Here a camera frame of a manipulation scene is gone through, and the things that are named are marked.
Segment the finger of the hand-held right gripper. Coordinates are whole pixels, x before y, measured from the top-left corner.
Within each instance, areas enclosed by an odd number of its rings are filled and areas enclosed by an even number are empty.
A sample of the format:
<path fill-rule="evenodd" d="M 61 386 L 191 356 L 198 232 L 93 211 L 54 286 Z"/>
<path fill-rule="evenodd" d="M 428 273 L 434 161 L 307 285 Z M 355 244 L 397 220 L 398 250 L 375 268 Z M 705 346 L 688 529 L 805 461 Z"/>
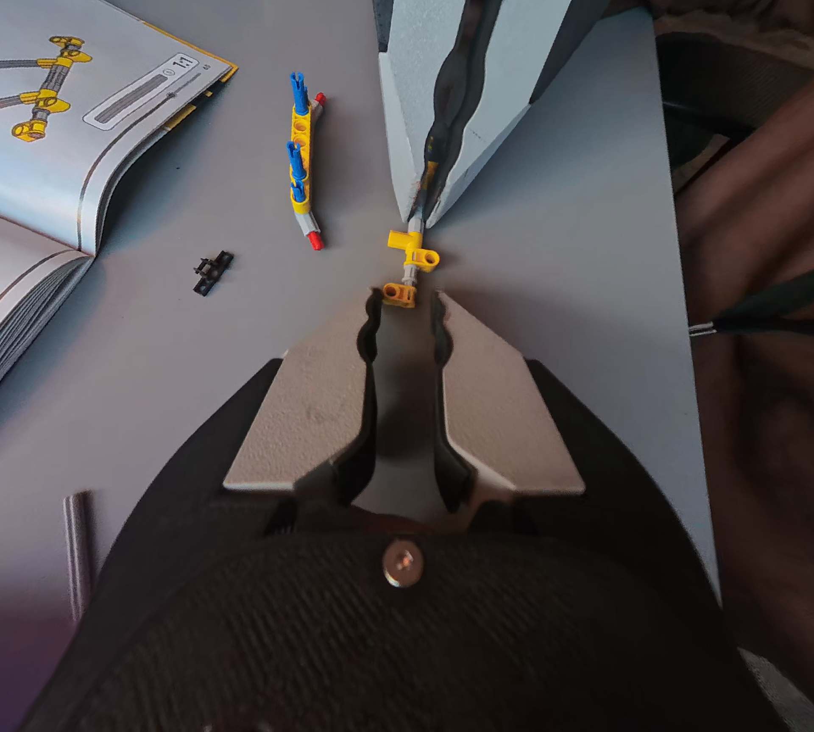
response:
<path fill-rule="evenodd" d="M 471 48 L 471 76 L 451 129 L 449 156 L 428 194 L 431 228 L 463 195 L 531 105 L 572 0 L 501 0 L 486 41 Z"/>
<path fill-rule="evenodd" d="M 392 186 L 407 221 L 435 120 L 435 83 L 456 42 L 466 0 L 393 0 L 387 51 L 379 55 Z"/>

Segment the dark grey lego axle rod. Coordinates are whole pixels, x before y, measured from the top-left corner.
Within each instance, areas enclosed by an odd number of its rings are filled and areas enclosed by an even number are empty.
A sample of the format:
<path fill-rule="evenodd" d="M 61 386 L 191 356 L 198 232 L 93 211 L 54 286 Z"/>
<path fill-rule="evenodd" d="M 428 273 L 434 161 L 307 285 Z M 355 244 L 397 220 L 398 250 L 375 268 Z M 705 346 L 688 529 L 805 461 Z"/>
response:
<path fill-rule="evenodd" d="M 92 543 L 89 532 L 90 493 L 79 491 L 64 499 L 68 593 L 72 621 L 81 621 L 93 586 Z"/>

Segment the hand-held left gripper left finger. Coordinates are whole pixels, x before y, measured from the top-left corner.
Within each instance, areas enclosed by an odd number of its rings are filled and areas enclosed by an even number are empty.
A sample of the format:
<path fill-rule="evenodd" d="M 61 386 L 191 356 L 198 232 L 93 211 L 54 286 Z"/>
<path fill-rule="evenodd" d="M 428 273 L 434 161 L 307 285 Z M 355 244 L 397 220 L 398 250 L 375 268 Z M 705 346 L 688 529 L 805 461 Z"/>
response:
<path fill-rule="evenodd" d="M 226 490 L 347 506 L 366 488 L 376 455 L 381 311 L 381 291 L 366 290 L 286 352 L 226 473 Z"/>

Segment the lego instruction booklet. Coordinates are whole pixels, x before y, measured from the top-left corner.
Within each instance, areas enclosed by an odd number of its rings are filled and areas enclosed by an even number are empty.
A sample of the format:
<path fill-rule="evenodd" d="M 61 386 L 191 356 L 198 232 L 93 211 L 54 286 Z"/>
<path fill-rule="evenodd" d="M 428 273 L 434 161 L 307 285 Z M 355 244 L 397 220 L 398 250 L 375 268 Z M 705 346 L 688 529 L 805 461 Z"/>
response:
<path fill-rule="evenodd" d="M 112 194 L 237 66 L 104 0 L 2 0 L 1 376 L 95 260 Z"/>

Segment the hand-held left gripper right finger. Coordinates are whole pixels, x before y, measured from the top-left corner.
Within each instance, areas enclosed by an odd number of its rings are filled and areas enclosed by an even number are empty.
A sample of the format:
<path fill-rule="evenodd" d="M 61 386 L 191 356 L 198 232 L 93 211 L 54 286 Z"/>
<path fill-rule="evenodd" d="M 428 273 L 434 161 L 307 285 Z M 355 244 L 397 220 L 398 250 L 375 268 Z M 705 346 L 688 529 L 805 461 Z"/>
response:
<path fill-rule="evenodd" d="M 434 471 L 446 510 L 585 493 L 524 356 L 443 291 L 432 332 Z"/>

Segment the black office chair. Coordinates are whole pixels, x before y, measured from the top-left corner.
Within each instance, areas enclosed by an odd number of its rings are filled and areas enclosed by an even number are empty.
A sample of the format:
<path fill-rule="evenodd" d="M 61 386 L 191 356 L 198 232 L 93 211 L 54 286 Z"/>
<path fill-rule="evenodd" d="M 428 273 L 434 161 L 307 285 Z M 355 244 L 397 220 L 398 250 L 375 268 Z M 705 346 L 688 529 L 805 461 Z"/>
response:
<path fill-rule="evenodd" d="M 812 80 L 812 68 L 711 35 L 656 39 L 673 188 L 695 181 Z"/>

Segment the grey axle with yellow connectors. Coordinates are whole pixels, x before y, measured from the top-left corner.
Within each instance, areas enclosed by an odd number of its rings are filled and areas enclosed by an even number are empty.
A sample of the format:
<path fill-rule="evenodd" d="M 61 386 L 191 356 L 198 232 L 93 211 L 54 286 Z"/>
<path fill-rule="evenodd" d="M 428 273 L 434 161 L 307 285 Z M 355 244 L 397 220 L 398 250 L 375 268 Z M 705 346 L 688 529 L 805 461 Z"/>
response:
<path fill-rule="evenodd" d="M 391 306 L 413 309 L 416 305 L 419 273 L 432 272 L 440 264 L 440 255 L 423 247 L 424 207 L 427 190 L 432 184 L 437 167 L 437 161 L 430 161 L 425 167 L 419 191 L 406 224 L 406 231 L 391 230 L 388 235 L 387 247 L 404 253 L 404 271 L 401 281 L 389 282 L 382 286 L 382 300 Z"/>

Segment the small black lego piece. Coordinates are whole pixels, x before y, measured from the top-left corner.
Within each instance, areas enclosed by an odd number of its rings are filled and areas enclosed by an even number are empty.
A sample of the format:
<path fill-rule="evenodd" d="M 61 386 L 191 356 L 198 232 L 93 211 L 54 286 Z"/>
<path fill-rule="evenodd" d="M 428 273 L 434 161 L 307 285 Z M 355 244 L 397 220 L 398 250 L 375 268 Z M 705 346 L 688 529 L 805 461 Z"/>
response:
<path fill-rule="evenodd" d="M 194 292 L 201 297 L 206 297 L 220 281 L 224 272 L 230 268 L 233 260 L 234 254 L 226 250 L 220 251 L 213 259 L 201 259 L 195 267 L 198 279 L 193 288 Z"/>

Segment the yellow beam with blue pins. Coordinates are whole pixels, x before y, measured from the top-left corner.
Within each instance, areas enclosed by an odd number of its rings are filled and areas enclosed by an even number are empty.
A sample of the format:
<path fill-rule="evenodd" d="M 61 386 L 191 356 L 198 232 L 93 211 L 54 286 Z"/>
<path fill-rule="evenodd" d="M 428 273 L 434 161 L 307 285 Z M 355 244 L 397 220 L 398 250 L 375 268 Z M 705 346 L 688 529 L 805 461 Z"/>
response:
<path fill-rule="evenodd" d="M 326 97 L 309 97 L 301 73 L 290 74 L 293 94 L 290 140 L 287 142 L 290 175 L 290 202 L 301 231 L 315 251 L 324 248 L 321 229 L 312 211 L 312 145 L 324 110 Z"/>

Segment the person's brown trouser legs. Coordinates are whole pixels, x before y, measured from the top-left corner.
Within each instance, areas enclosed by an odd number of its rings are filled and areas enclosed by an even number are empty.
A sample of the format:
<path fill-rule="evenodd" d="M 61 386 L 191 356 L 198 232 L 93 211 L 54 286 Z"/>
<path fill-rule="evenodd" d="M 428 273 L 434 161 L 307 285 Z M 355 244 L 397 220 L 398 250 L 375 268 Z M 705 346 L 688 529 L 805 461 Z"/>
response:
<path fill-rule="evenodd" d="M 809 82 L 677 200 L 692 324 L 812 273 Z M 740 647 L 812 699 L 812 336 L 693 340 L 719 584 Z"/>

